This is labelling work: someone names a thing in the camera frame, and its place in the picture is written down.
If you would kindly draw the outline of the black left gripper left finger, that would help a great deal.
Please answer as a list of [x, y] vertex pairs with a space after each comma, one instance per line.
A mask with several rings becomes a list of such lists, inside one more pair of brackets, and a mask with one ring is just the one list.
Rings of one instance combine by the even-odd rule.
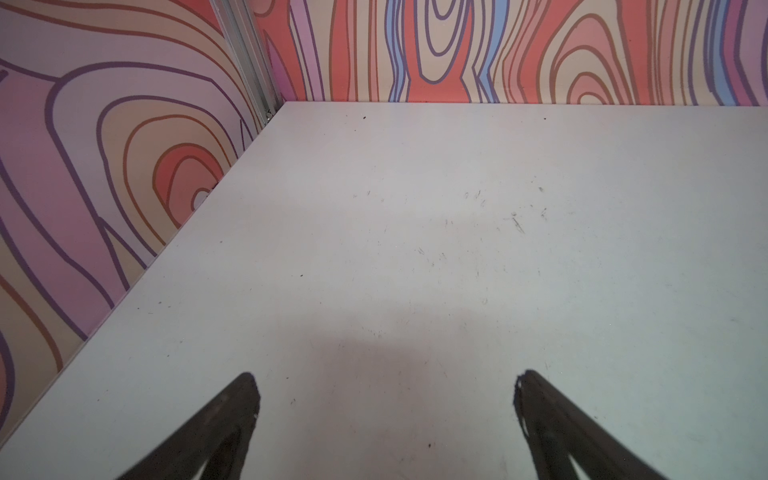
[[254, 376], [241, 373], [121, 477], [240, 478], [256, 427], [260, 400]]

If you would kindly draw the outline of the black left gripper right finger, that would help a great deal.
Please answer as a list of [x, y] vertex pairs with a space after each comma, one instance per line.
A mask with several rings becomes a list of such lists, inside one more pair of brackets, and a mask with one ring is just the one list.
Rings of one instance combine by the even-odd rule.
[[534, 370], [518, 376], [513, 406], [540, 479], [661, 479]]

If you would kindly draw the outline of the aluminium frame post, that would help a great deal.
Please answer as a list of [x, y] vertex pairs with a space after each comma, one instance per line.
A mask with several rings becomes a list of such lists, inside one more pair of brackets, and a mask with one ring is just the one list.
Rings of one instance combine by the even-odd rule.
[[234, 62], [262, 126], [266, 126], [284, 103], [266, 44], [258, 31], [249, 2], [212, 0], [211, 6], [227, 40]]

